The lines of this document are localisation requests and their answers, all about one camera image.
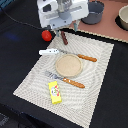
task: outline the beige plate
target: beige plate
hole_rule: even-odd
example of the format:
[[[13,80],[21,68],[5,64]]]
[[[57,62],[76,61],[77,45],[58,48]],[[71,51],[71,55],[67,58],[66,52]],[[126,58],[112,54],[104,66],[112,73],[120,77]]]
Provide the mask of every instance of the beige plate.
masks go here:
[[[83,69],[82,61],[78,56],[66,54],[60,57],[55,64],[56,71],[63,77],[74,77]]]

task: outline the yellow block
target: yellow block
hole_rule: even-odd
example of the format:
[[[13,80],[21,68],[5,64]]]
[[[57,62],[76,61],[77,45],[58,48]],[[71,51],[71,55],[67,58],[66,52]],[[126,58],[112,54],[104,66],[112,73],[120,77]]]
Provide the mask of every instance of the yellow block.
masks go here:
[[[53,104],[62,102],[57,81],[48,83]]]

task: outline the placemat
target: placemat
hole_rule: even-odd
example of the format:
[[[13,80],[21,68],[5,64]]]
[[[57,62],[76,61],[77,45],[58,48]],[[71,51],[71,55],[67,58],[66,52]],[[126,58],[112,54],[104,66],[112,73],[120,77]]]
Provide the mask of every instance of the placemat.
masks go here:
[[[55,80],[45,76],[44,72],[49,70],[59,76],[55,70],[55,62],[64,55],[64,53],[59,53],[41,56],[13,94],[88,128],[114,45],[67,32],[65,34],[69,42],[68,45],[64,45],[60,37],[55,37],[48,48],[60,48],[97,58],[97,62],[81,59],[83,71],[79,76],[72,78],[72,80],[84,84],[85,88],[81,89],[56,80],[62,103],[56,105],[51,103],[48,83]]]

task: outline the fork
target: fork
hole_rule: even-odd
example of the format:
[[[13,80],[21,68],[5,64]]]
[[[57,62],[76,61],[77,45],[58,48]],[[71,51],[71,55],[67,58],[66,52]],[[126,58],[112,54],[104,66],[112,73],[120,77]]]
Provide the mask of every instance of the fork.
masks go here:
[[[83,84],[81,84],[81,83],[75,82],[75,81],[70,80],[70,79],[67,79],[67,78],[59,77],[56,74],[53,74],[53,73],[51,73],[49,71],[45,71],[45,75],[48,76],[48,77],[50,77],[51,79],[59,79],[59,80],[62,80],[64,82],[66,82],[66,83],[69,83],[71,85],[74,85],[76,87],[85,88],[85,86]]]

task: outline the wooden handle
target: wooden handle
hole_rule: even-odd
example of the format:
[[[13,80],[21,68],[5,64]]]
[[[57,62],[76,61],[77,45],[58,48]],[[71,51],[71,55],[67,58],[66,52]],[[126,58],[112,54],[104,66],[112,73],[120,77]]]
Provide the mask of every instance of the wooden handle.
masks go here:
[[[84,55],[81,55],[81,54],[78,54],[78,57],[79,57],[79,58],[82,58],[82,59],[85,59],[85,60],[90,60],[90,61],[93,61],[93,62],[96,62],[96,61],[97,61],[96,58],[84,56]]]
[[[69,80],[69,79],[67,79],[67,78],[64,78],[63,81],[66,82],[66,83],[69,83],[69,84],[71,84],[71,85],[74,85],[74,86],[76,86],[76,87],[79,87],[79,88],[85,88],[85,86],[84,86],[83,84],[78,83],[78,82],[75,82],[75,81],[73,81],[73,80]]]

